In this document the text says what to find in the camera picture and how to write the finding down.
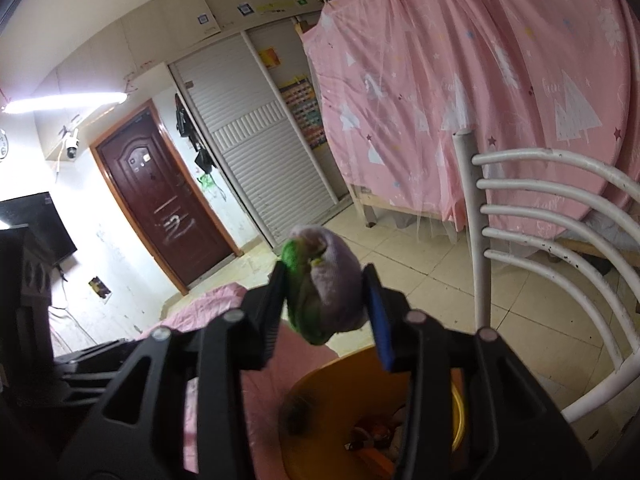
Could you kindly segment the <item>wooden bed frame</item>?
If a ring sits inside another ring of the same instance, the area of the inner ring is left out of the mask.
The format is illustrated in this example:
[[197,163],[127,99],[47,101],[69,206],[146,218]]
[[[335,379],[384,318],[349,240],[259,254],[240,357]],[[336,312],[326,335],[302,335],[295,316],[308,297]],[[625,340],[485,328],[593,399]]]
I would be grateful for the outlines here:
[[355,204],[465,225],[452,135],[489,126],[541,146],[540,99],[484,0],[326,0],[299,31],[326,140]]

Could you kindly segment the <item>small wall picture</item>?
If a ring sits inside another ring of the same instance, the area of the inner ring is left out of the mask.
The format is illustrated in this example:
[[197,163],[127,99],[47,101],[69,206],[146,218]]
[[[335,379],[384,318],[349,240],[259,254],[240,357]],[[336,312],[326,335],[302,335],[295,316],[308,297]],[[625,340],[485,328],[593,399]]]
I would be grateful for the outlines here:
[[107,302],[108,298],[111,297],[111,289],[109,289],[97,276],[89,281],[89,286],[104,302]]

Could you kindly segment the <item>round wall clock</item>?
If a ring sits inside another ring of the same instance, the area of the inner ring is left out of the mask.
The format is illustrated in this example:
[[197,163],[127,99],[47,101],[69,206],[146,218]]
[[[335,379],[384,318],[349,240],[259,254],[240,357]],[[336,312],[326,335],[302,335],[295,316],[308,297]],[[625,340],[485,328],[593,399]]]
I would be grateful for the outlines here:
[[0,160],[6,159],[9,154],[9,139],[6,132],[0,129]]

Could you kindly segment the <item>colourful wall chart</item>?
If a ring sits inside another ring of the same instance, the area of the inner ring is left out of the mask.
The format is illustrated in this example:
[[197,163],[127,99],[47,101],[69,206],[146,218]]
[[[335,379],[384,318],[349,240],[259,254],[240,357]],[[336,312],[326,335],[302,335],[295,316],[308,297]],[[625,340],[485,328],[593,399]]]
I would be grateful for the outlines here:
[[326,143],[320,106],[314,87],[307,77],[295,78],[280,88],[280,93],[292,113],[300,132],[313,150]]

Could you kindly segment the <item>yellow trash bin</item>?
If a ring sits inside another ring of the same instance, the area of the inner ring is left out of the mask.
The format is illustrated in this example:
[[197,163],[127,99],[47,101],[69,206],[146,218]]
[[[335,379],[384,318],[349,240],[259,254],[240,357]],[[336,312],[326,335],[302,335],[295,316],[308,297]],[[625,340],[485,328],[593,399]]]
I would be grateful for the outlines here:
[[279,422],[288,478],[392,478],[400,459],[409,384],[407,373],[383,370],[372,347],[296,382]]

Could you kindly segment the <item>dark brown door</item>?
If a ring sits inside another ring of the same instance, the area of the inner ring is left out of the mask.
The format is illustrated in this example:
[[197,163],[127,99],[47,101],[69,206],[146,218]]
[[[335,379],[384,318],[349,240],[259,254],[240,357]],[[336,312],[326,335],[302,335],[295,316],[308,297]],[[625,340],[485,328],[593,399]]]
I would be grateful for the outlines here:
[[138,239],[181,295],[219,263],[242,254],[151,100],[102,133],[90,151]]

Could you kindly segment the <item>fluorescent ceiling light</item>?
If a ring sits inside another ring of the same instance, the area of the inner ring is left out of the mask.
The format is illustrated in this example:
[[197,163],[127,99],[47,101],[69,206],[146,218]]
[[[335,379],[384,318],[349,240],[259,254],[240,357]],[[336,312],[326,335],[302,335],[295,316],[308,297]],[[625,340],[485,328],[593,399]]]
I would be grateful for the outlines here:
[[23,115],[58,110],[96,110],[105,105],[122,104],[127,98],[125,92],[59,93],[14,100],[6,104],[2,112],[9,115]]

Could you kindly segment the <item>white louvered wardrobe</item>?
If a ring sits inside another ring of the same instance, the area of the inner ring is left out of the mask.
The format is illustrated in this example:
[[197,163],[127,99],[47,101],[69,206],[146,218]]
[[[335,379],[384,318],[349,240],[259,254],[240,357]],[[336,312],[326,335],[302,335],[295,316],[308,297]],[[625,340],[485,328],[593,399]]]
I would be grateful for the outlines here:
[[273,248],[293,226],[329,219],[345,181],[328,141],[312,150],[280,93],[295,78],[314,87],[292,18],[227,32],[205,0],[152,0],[122,28],[140,72],[168,63],[206,148]]

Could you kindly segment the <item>black hanging bag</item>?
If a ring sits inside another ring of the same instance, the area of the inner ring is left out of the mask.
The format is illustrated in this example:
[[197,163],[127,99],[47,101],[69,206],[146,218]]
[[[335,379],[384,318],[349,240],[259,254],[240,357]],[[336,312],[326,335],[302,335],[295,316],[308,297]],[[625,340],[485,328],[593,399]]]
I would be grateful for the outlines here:
[[204,174],[211,174],[215,167],[213,159],[205,148],[200,148],[198,150],[198,154],[196,154],[194,162],[196,163],[196,166],[204,172]]

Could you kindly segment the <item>wall mounted black television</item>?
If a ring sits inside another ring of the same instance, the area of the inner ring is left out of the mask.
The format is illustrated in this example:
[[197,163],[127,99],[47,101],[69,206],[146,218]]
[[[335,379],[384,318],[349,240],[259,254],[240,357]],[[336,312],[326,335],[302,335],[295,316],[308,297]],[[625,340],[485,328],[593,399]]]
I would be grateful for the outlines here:
[[51,266],[58,266],[77,250],[48,192],[2,200],[0,218],[11,228],[28,226],[52,258]]

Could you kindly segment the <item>pink patterned bed curtain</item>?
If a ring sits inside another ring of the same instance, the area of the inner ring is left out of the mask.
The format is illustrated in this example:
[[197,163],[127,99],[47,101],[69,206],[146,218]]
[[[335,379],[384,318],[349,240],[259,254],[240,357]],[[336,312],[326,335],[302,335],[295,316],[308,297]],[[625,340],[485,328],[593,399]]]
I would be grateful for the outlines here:
[[345,181],[465,224],[454,134],[639,173],[639,22],[626,0],[334,0],[303,38]]

